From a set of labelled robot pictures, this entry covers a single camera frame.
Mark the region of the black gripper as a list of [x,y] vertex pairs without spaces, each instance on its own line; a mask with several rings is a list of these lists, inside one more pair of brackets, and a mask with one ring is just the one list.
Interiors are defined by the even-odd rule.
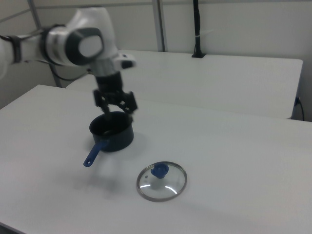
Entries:
[[121,73],[96,77],[97,89],[93,91],[95,105],[99,107],[110,121],[112,116],[107,101],[120,101],[119,108],[133,121],[133,114],[138,109],[135,95],[132,91],[124,93]]

